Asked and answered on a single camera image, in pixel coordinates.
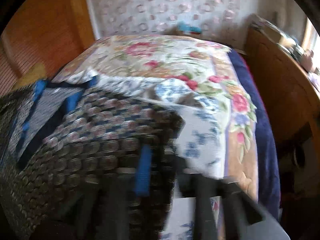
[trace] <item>slatted wooden panel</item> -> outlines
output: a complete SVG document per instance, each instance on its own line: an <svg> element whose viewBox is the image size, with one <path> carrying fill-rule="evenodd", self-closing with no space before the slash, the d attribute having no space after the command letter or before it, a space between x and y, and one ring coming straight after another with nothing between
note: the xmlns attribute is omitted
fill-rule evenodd
<svg viewBox="0 0 320 240"><path fill-rule="evenodd" d="M5 31L13 59L24 74L43 62L48 76L83 52L66 0L26 0Z"/></svg>
<svg viewBox="0 0 320 240"><path fill-rule="evenodd" d="M7 94L17 78L10 68L4 49L0 44L0 96Z"/></svg>

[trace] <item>navy blue blanket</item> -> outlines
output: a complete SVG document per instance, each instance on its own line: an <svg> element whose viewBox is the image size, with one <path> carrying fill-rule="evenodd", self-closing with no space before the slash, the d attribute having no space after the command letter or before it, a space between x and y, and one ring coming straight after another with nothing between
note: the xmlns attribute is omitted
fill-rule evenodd
<svg viewBox="0 0 320 240"><path fill-rule="evenodd" d="M280 180L276 145L268 115L245 61L235 50L232 50L228 55L239 81L257 107L255 137L258 152L259 202L277 219L280 203Z"/></svg>

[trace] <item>wooden desk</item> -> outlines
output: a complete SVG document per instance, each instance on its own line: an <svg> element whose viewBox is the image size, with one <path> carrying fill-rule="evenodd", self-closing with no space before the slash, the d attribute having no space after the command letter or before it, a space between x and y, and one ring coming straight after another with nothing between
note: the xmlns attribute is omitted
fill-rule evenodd
<svg viewBox="0 0 320 240"><path fill-rule="evenodd" d="M249 28L247 63L265 104L276 143L310 126L320 166L320 93L307 73L265 34Z"/></svg>

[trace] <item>floral bedspread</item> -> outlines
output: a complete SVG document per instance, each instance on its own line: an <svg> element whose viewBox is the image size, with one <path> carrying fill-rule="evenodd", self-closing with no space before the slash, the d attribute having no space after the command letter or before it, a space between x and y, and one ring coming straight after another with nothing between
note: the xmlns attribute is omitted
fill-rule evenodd
<svg viewBox="0 0 320 240"><path fill-rule="evenodd" d="M93 44L53 81L82 83L99 75L100 86L107 90L201 109L203 126L214 120L223 135L219 138L223 163L208 175L233 176L245 192L257 198L256 107L236 76L229 50L221 44L182 36L112 36ZM212 143L212 137L191 126L184 130L189 130L188 136L197 143L190 142L183 154L195 160L197 147L205 141Z"/></svg>

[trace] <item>wallpaper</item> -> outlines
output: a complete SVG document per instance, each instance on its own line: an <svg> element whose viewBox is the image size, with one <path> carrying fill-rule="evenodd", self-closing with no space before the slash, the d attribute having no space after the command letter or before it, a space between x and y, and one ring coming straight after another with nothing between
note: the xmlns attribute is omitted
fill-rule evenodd
<svg viewBox="0 0 320 240"><path fill-rule="evenodd" d="M203 38L242 49L249 16L271 20L277 0L89 0L96 38L115 34L173 34L183 21Z"/></svg>

